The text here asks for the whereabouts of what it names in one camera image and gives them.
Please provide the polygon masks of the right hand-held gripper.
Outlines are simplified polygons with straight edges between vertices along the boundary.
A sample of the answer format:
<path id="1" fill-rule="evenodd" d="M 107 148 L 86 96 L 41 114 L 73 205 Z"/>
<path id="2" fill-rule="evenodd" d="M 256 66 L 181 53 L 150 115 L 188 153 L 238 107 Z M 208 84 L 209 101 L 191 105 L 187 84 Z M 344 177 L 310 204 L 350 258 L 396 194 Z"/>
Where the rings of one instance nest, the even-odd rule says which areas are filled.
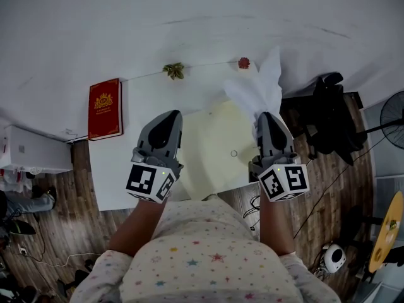
<path id="1" fill-rule="evenodd" d="M 260 156 L 248 163 L 249 182 L 258 181 L 270 202 L 291 200 L 308 192 L 307 167 L 296 156 L 294 139 L 285 123 L 263 112 L 256 128 Z"/>

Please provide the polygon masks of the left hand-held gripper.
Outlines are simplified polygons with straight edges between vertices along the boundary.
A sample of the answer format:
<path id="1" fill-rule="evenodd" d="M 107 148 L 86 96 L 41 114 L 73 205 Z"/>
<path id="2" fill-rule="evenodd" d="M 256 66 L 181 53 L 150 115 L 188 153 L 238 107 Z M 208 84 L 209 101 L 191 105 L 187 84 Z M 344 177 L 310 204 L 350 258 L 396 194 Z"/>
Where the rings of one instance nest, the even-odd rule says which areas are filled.
<path id="1" fill-rule="evenodd" d="M 182 114 L 170 110 L 151 120 L 133 149 L 126 192 L 142 201 L 162 204 L 179 179 L 183 165 L 177 159 L 181 149 Z"/>

